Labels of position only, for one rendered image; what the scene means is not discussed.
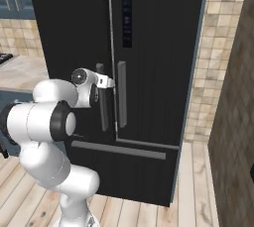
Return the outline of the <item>black left fridge door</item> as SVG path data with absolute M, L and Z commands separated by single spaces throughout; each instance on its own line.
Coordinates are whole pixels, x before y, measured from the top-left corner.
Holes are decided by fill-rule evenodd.
M 112 74 L 108 0 L 32 0 L 50 78 L 80 67 Z

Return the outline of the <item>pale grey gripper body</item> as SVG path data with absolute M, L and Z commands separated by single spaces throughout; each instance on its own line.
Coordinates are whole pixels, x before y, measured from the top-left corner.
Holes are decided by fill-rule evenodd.
M 99 82 L 101 88 L 113 88 L 115 86 L 115 81 L 104 74 L 100 76 Z

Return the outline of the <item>black fridge door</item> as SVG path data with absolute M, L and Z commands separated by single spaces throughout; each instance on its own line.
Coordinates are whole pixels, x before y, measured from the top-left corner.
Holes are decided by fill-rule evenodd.
M 50 78 L 80 67 L 112 74 L 108 0 L 32 0 Z
M 123 143 L 181 143 L 203 0 L 111 0 L 114 65 L 126 62 Z

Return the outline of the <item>black right fridge door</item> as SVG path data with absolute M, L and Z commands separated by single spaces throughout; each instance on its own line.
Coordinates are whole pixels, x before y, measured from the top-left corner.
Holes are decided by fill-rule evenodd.
M 123 143 L 181 143 L 203 0 L 111 0 L 114 65 L 126 62 Z

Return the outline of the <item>black freezer drawer front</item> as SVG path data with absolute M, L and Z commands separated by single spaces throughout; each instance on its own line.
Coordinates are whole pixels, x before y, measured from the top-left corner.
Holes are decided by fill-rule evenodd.
M 173 201 L 179 155 L 177 149 L 117 146 L 166 153 L 165 160 L 158 160 L 76 148 L 71 146 L 74 140 L 79 141 L 70 138 L 64 142 L 66 154 L 72 164 L 98 173 L 98 194 L 162 206 L 169 206 Z

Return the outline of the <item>black hob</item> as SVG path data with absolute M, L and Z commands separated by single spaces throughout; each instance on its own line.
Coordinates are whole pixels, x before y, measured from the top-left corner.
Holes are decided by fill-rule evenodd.
M 12 54 L 0 53 L 0 65 L 13 57 Z

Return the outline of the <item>black fridge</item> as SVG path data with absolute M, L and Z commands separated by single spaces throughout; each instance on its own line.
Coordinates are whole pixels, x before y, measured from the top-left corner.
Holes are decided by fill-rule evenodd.
M 75 112 L 69 160 L 99 193 L 169 205 L 174 197 L 205 0 L 32 0 L 48 74 L 113 78 Z

